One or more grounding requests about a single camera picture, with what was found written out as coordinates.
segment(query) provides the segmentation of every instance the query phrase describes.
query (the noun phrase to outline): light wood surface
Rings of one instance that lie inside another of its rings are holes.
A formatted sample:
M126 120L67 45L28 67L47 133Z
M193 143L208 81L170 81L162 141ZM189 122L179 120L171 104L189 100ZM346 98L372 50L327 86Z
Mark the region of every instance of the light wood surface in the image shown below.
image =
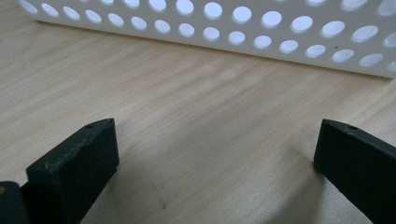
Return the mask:
M396 145L396 81L30 20L0 2L1 180L115 118L83 223L370 223L314 172L321 120Z

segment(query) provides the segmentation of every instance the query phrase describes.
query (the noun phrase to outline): circular hole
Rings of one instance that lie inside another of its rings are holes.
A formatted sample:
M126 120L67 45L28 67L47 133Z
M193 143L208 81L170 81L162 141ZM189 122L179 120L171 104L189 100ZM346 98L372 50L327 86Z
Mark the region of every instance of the circular hole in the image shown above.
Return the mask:
M272 28L282 21L282 15L277 11L269 11L262 16L262 24Z
M388 70L391 72L396 72L396 61L388 65Z
M194 27L187 23L182 23L178 26L178 31L180 32L181 35L184 35L186 37L190 37L194 35Z
M332 60L337 63L342 63L350 59L355 52L352 49L341 49L334 53Z
M311 6L320 6L322 5L326 0L307 0L307 3Z
M378 13L382 16L391 16L396 13L396 1L385 0L379 5Z
M316 58L316 57L322 55L324 53L324 51L326 51L326 47L324 47L323 45L314 45L314 46L309 47L306 50L306 55L308 57Z
M266 35L257 36L254 39L254 46L258 49L265 49L271 45L272 39Z
M155 28L162 34L167 34L171 30L171 26L166 21L155 21Z
M140 17L132 17L131 23L134 28L137 30L146 30L148 24Z
M64 14L73 21L79 21L79 14L71 7L64 7Z
M177 0L176 7L183 15L190 15L194 11L194 4L190 0Z
M396 47L396 33L388 35L384 40L384 45L390 48Z
M309 27L312 26L312 23L314 21L312 20L312 18L308 17L308 16L302 16L299 18L296 18L293 23L291 24L292 29L295 32L304 32L307 29L309 29Z
M236 22L244 23L250 20L251 11L248 7L238 7L233 11L233 19Z
M367 0L343 0L342 6L345 10L355 10L363 6Z
M284 53L292 53L297 50L298 43L295 40L287 40L280 45L280 50Z
M364 42L373 37L378 32L378 28L373 25L363 26L352 35L352 39L356 42Z
M384 59L382 54L370 54L361 59L359 64L364 67L376 65Z
M103 4L107 6L111 6L113 4L114 0L100 0Z
M149 0L148 2L155 11L162 12L166 8L166 2L164 0Z
M213 41L219 38L219 36L220 36L219 30L214 27L207 27L204 29L204 37L207 40Z
M230 40L230 43L239 45L245 41L245 34L239 31L234 31L228 35L228 39Z
M43 3L41 4L41 6L43 7L44 11L46 11L47 14L49 14L51 17L59 16L58 11L54 7L48 5L47 3Z
M222 7L214 2L210 2L205 5L204 12L209 19L217 19L221 16Z
M331 21L323 26L321 32L327 37L332 37L340 34L346 25L342 21Z
M115 26L121 27L123 25L123 19L119 15L117 15L115 13L109 13L108 14L108 19Z
M139 7L139 0L124 0L124 3L127 7L136 8Z
M21 6L29 13L36 14L37 8L35 8L30 2L25 0L20 0Z
M90 20L93 23L99 24L102 22L102 18L99 16L99 14L97 14L96 12L94 12L92 10L86 10L85 14L88 17L88 20Z

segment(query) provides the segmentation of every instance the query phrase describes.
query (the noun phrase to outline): white plastic basket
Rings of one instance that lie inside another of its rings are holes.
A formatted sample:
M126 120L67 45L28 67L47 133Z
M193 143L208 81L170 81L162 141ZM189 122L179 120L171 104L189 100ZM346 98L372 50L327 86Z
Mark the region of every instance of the white plastic basket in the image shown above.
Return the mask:
M396 0L16 0L38 21L396 77Z

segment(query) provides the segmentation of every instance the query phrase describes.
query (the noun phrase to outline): black object edge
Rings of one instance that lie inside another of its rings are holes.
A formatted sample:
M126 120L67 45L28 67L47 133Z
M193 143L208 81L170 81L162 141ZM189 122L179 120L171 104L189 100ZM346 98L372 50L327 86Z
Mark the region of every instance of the black object edge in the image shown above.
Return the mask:
M0 182L12 189L0 195L0 223L79 223L119 163L114 119L84 126L32 163L26 169L28 182L21 188ZM10 193L6 201L5 193ZM16 222L17 217L28 218Z
M374 223L396 223L396 148L351 125L324 119L314 168Z

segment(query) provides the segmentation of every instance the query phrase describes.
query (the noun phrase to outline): wooden table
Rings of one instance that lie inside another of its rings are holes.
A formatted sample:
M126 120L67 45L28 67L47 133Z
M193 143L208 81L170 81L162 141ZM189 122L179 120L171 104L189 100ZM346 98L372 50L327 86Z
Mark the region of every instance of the wooden table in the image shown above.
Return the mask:
M396 81L30 20L0 2L1 180L115 118L83 223L370 223L314 172L321 120L396 145Z

